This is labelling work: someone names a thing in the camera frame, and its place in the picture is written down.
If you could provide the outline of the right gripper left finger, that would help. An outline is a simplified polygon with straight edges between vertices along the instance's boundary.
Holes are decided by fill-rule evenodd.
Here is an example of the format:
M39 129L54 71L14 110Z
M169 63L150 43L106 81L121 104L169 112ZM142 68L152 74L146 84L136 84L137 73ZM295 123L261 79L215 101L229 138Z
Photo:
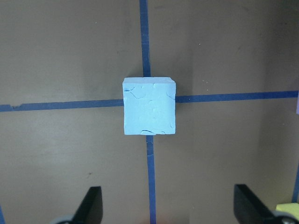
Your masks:
M101 186L90 187L74 214L72 224L100 224L103 219Z

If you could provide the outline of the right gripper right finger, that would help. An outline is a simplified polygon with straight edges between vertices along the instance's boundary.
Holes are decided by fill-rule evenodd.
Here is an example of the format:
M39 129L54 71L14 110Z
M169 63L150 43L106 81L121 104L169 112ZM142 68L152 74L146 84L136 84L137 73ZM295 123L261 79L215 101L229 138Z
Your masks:
M234 215L239 224L279 224L276 217L246 184L234 186Z

